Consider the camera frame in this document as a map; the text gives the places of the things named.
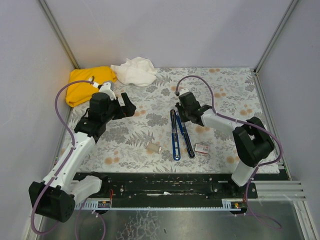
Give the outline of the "blue stapler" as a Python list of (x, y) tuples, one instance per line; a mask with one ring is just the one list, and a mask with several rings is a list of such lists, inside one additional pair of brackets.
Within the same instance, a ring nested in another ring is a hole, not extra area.
[(170, 121), (171, 121), (171, 141), (172, 141), (172, 157), (175, 161), (181, 159), (180, 143), (178, 136), (178, 128), (180, 129), (181, 135), (183, 137), (184, 143), (186, 145), (188, 156), (193, 159), (195, 157), (195, 152), (192, 148), (191, 140), (187, 127), (184, 122), (182, 122), (179, 113), (174, 109), (170, 110)]

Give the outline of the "red white staple box sleeve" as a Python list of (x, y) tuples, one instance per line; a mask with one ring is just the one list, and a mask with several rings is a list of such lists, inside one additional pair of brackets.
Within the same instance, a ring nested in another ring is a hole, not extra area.
[(209, 153), (209, 146), (196, 143), (194, 151), (197, 153), (208, 154)]

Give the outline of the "staple box tray with staples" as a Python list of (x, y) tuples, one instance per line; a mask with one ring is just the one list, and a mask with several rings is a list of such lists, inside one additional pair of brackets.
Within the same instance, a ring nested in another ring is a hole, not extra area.
[(162, 148), (161, 148), (160, 146), (158, 146), (158, 145), (156, 145), (156, 144), (154, 144), (154, 143), (152, 143), (152, 142), (149, 142), (145, 148), (146, 148), (147, 150), (149, 150), (149, 151), (152, 151), (152, 152), (158, 153), (158, 154), (159, 154), (159, 153), (161, 152), (161, 150), (162, 150)]

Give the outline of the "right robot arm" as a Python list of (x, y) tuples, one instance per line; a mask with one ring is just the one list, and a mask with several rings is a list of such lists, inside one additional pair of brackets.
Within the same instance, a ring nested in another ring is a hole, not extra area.
[(210, 105), (201, 106), (194, 94), (186, 88), (175, 94), (178, 96), (175, 106), (181, 122), (192, 122), (233, 137), (239, 163), (231, 179), (239, 187), (244, 186), (258, 164), (275, 149), (262, 121), (257, 117), (240, 121), (215, 113)]

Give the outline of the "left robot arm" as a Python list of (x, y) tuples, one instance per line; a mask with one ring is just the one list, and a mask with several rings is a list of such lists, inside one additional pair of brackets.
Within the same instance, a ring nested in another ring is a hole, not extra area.
[(64, 223), (76, 205), (100, 191), (102, 180), (97, 176), (89, 175), (78, 183), (72, 181), (84, 158), (106, 131), (107, 123), (135, 114), (137, 108), (127, 93), (121, 93), (121, 97), (123, 105), (103, 92), (92, 95), (89, 107), (72, 132), (71, 143), (57, 164), (41, 182), (32, 182), (28, 189), (33, 216), (38, 214)]

